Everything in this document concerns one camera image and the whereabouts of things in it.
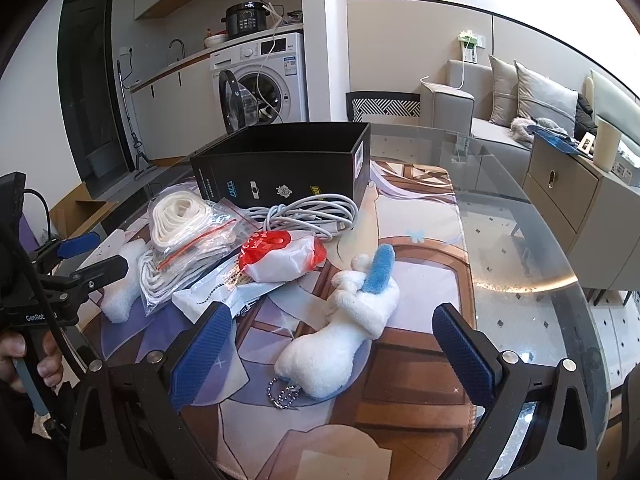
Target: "fur blanket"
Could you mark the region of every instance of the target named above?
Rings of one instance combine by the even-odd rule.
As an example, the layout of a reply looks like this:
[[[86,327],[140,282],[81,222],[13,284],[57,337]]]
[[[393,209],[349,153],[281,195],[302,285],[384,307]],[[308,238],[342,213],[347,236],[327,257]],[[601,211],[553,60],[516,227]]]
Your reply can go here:
[[[567,134],[564,128],[558,126],[551,119],[547,118],[539,118],[539,119],[527,119],[524,117],[516,117],[513,122],[511,122],[511,128],[509,129],[511,133],[511,139],[519,142],[520,144],[530,148],[533,144],[533,135],[531,135],[527,131],[527,126],[531,124],[537,124],[538,126],[542,126],[547,130],[551,130],[552,132],[558,132],[560,134]]]

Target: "plastic bag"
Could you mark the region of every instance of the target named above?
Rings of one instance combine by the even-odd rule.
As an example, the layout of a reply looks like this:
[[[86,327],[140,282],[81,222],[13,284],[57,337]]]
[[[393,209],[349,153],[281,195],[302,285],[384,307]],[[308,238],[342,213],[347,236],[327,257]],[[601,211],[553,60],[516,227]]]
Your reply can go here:
[[[138,272],[147,316],[169,301],[176,290],[189,286],[237,249],[257,229],[255,222],[242,216],[226,199],[218,204],[208,202],[207,208],[209,223],[196,229],[187,218],[183,230],[188,231],[188,235],[181,232],[180,227],[164,230],[164,233],[172,232],[172,238],[181,240],[181,244],[165,237],[164,241],[171,243],[161,248],[153,247],[140,256]]]
[[[213,301],[220,301],[231,310],[231,316],[244,314],[258,298],[285,282],[256,283],[240,271],[238,255],[219,264],[209,274],[185,290],[172,296],[178,307],[195,323]]]
[[[306,231],[259,231],[242,244],[238,265],[255,282],[290,282],[326,259],[326,249]]]
[[[195,182],[169,186],[147,208],[151,245],[164,256],[180,250],[194,238],[224,225],[216,204],[200,197]]]

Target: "washing machine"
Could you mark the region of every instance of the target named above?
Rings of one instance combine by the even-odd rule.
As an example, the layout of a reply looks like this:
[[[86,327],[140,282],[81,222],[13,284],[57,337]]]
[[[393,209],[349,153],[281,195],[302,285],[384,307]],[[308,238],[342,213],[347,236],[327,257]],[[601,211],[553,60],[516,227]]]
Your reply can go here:
[[[216,95],[214,106],[220,112],[217,127],[232,133],[245,125],[245,111],[247,116],[250,113],[244,107],[252,105],[239,98],[241,92],[255,98],[257,124],[308,121],[302,33],[277,34],[275,38],[268,36],[235,44],[212,53],[210,67]]]

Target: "black box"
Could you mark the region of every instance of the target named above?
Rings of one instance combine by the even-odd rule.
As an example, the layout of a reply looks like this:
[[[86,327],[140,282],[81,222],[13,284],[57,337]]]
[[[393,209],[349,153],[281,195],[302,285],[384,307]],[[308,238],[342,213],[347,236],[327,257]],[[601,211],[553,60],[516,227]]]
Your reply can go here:
[[[249,126],[191,157],[200,193],[239,207],[339,193],[358,206],[369,183],[369,123]]]

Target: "cardboard box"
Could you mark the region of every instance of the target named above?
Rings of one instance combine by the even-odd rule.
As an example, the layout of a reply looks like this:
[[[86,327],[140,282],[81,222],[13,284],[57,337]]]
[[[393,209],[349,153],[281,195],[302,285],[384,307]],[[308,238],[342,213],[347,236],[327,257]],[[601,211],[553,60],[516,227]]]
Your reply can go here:
[[[202,197],[239,207],[290,204],[339,193],[358,206],[369,183],[369,123],[249,126],[196,152]]]
[[[84,182],[51,208],[51,222],[63,238],[73,238],[97,226],[117,202],[92,200]]]
[[[640,168],[636,168],[620,152],[616,153],[611,172],[628,186],[640,186]]]

